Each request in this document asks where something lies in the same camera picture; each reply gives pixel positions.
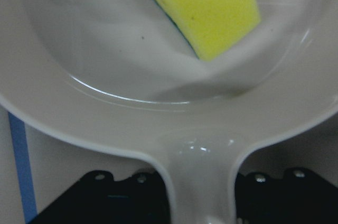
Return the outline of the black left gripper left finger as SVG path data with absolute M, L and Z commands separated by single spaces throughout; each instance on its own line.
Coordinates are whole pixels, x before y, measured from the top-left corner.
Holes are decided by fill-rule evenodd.
M 166 187 L 157 172 L 116 181 L 112 173 L 86 173 L 31 223 L 170 223 Z

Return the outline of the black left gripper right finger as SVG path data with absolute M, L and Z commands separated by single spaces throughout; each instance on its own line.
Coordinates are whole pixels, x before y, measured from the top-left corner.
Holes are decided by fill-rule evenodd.
M 337 223 L 337 187 L 309 169 L 238 174 L 234 191 L 237 223 Z

